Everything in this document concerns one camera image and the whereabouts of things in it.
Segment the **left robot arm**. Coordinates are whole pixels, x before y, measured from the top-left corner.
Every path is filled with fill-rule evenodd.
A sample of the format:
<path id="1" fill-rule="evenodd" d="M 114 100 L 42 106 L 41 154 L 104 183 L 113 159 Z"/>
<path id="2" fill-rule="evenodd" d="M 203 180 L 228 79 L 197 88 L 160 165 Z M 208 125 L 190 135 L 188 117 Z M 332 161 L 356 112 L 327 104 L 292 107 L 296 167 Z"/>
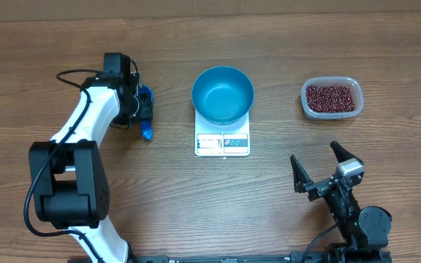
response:
<path id="1" fill-rule="evenodd" d="M 153 91 L 140 82 L 136 63 L 105 53 L 103 69 L 77 84 L 80 100 L 64 126 L 29 148 L 31 185 L 24 202 L 27 229 L 39 237 L 74 237 L 90 262 L 134 262 L 132 248 L 108 216 L 110 189 L 99 146 L 110 127 L 140 125 L 153 132 Z"/>

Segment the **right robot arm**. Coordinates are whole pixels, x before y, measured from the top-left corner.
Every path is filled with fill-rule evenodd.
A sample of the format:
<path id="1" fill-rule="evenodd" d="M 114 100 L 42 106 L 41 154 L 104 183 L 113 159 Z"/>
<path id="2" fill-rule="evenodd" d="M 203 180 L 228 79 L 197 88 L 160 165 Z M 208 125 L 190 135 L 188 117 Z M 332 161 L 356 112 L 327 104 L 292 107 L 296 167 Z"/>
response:
<path id="1" fill-rule="evenodd" d="M 303 252 L 292 252 L 287 261 L 391 262 L 390 253 L 382 250 L 388 245 L 391 214 L 378 206 L 361 208 L 352 193 L 363 180 L 363 161 L 336 141 L 332 141 L 330 147 L 338 161 L 335 173 L 316 183 L 297 158 L 290 156 L 295 192 L 307 193 L 311 202 L 323 198 L 335 223 L 315 237 Z M 316 243 L 334 229 L 339 230 L 343 241 L 329 244 L 325 251 L 313 251 Z"/>

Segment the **blue plastic measuring scoop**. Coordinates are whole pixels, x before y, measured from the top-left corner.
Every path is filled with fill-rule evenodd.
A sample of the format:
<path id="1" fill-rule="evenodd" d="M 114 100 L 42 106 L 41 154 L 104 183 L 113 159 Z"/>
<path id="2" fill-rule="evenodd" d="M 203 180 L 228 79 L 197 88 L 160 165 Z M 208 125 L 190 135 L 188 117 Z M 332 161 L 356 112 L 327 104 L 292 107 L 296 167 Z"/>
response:
<path id="1" fill-rule="evenodd" d="M 153 91 L 146 85 L 139 90 L 140 97 L 140 128 L 144 139 L 151 140 L 153 136 Z"/>

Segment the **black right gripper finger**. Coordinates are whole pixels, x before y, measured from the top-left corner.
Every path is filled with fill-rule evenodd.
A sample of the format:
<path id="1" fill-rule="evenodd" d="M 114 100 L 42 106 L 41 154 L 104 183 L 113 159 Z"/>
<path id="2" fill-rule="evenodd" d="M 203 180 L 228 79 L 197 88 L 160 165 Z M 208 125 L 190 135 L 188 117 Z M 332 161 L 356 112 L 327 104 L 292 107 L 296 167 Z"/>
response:
<path id="1" fill-rule="evenodd" d="M 303 166 L 297 160 L 295 155 L 290 156 L 292 165 L 294 190 L 296 193 L 305 193 L 306 187 L 312 185 L 314 182 L 309 177 L 308 173 L 304 170 Z"/>
<path id="2" fill-rule="evenodd" d="M 361 164 L 363 164 L 363 161 L 360 158 L 356 157 L 354 154 L 343 148 L 337 141 L 332 141 L 330 143 L 330 147 L 332 148 L 338 163 L 348 161 L 350 159 L 356 159 Z"/>

